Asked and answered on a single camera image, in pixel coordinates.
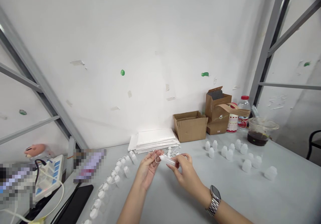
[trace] wristwatch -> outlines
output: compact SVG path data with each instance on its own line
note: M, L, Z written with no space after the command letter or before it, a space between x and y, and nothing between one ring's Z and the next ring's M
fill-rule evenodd
M211 202L209 208L207 208L206 210L211 216L214 216L215 213L217 212L218 205L221 202L221 195L220 195L219 191L213 185L210 188L210 192L212 195L212 202Z

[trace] chair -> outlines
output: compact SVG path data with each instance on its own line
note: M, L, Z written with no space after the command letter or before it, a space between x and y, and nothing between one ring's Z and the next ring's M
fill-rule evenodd
M319 132L321 132L321 130L314 131L314 132L312 132L312 134L310 134L310 137L309 137L309 151L308 151L308 155L307 155L307 158L306 158L307 160L310 159L313 146L321 149L321 139L317 140L316 142L312 142L313 136L316 133L319 133Z

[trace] watch face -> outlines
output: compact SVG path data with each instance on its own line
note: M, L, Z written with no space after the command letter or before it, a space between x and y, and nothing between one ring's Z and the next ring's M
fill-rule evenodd
M215 186L211 186L211 190L214 193L214 195L216 195L219 199L221 199L221 195L220 195L218 189L215 188Z

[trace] woman's left hand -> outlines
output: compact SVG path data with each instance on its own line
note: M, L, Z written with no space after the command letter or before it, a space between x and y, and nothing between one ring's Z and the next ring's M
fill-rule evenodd
M155 162L155 156L157 156L156 161L160 162L160 155L164 154L163 150L156 150L155 152L148 153L145 158L140 162L139 168L136 173L135 181L137 184L147 191L151 182L154 178L155 171L159 163Z

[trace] smartphone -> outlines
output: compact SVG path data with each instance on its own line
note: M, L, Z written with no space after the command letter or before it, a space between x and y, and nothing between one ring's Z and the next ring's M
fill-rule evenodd
M76 224L93 189L93 185L79 187L74 197L66 203L54 224Z

